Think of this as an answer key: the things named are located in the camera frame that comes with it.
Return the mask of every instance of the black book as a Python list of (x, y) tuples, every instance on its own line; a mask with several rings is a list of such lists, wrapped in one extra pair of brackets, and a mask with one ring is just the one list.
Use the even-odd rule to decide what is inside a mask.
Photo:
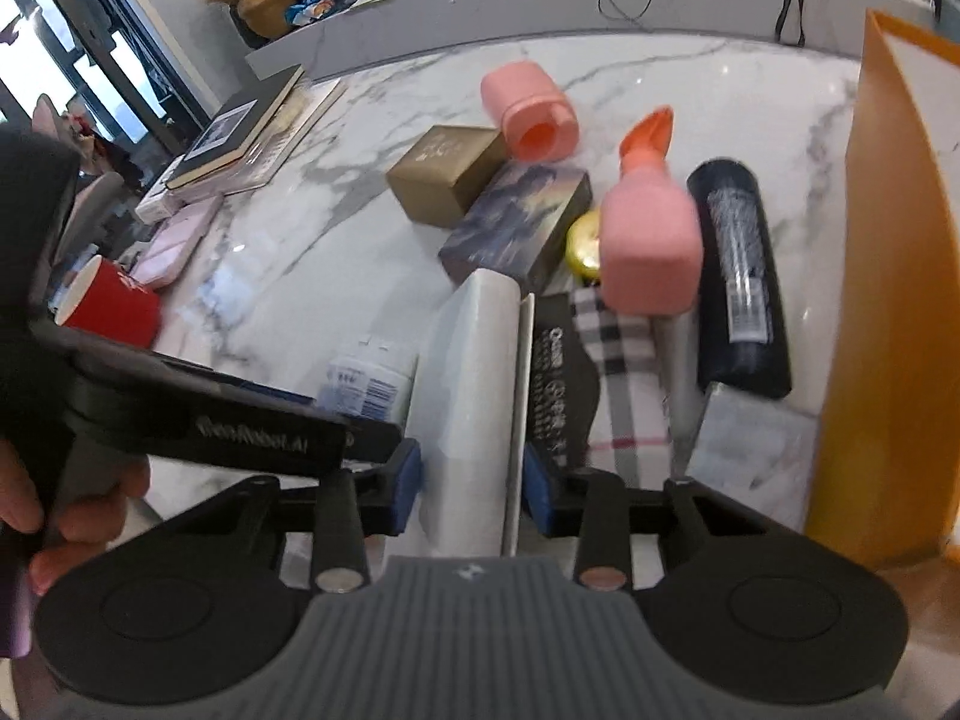
[(299, 65), (287, 68), (233, 95), (184, 154), (167, 187), (184, 186), (240, 159), (303, 74)]

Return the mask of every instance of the red cup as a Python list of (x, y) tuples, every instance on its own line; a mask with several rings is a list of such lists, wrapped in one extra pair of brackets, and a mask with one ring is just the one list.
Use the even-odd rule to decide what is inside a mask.
[(73, 280), (54, 322), (148, 348), (160, 328), (160, 298), (98, 254)]

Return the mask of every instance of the pink cup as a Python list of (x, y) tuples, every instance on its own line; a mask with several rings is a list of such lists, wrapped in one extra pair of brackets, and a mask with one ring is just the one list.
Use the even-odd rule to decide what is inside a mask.
[(515, 158), (553, 162), (577, 148), (580, 125), (573, 106), (536, 62), (512, 62), (486, 74), (480, 97)]

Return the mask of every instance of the human hand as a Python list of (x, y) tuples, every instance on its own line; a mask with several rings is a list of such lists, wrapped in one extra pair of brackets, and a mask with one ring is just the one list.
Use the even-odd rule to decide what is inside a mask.
[[(30, 561), (30, 583), (43, 595), (61, 576), (96, 557), (120, 536), (127, 520), (127, 498), (142, 498), (150, 488), (150, 464), (125, 467), (106, 495), (82, 498), (56, 519), (66, 543), (37, 553)], [(0, 437), (0, 520), (21, 533), (36, 533), (44, 522), (37, 489), (16, 456), (13, 445)]]

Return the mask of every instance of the wooden vase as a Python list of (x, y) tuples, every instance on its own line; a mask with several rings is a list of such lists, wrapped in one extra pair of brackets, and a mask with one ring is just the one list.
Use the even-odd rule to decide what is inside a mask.
[(294, 2), (296, 0), (240, 0), (237, 13), (258, 35), (274, 40), (290, 31), (283, 14)]

